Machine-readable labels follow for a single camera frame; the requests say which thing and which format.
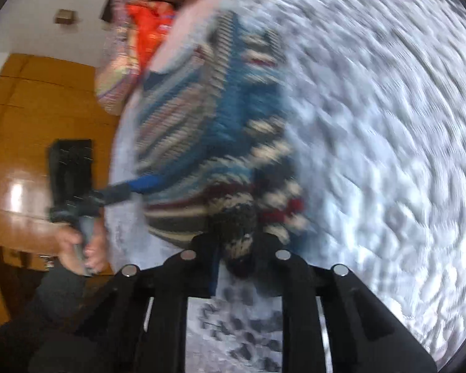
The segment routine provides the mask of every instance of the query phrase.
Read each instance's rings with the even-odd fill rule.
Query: tiled floor
[[[94,184],[107,184],[118,118],[93,95],[94,68],[13,54],[0,73],[0,245],[54,255],[46,220],[51,195],[46,148],[55,139],[92,139]]]

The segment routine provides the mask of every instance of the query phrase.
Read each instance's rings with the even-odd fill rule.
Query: silver screw
[[[135,276],[137,272],[138,272],[138,268],[136,267],[136,265],[133,265],[133,264],[128,264],[128,265],[123,266],[123,269],[121,271],[121,273],[127,278],[130,278],[131,276]]]
[[[338,276],[346,276],[349,273],[349,268],[345,265],[337,264],[333,267],[333,273]]]
[[[184,250],[181,252],[182,260],[194,260],[197,258],[197,253],[193,250]]]
[[[290,252],[287,250],[278,250],[276,251],[275,255],[279,260],[289,260],[292,256],[292,254],[290,254]]]

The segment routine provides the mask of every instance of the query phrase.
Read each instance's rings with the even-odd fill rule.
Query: mattress
[[[285,42],[287,133],[310,220],[299,253],[348,265],[443,366],[466,338],[466,10],[235,1],[247,26],[275,24]],[[121,119],[111,182],[134,177],[139,97]],[[146,231],[138,198],[106,222],[115,269],[178,251]],[[187,370],[279,371],[280,310],[221,268],[217,298],[190,301]]]

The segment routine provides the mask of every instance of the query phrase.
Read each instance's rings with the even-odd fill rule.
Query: wall
[[[105,0],[8,0],[0,10],[0,53],[28,53],[97,66],[107,31],[98,19]],[[80,22],[53,23],[57,9]]]

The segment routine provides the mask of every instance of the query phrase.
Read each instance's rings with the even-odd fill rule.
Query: human hand
[[[85,267],[91,268],[94,272],[101,272],[107,266],[107,232],[103,224],[103,219],[96,219],[93,226],[93,237],[90,243],[84,248]],[[61,227],[56,233],[56,240],[59,245],[58,259],[64,268],[78,275],[83,275],[84,268],[78,259],[74,245],[81,244],[81,233],[71,227]]]

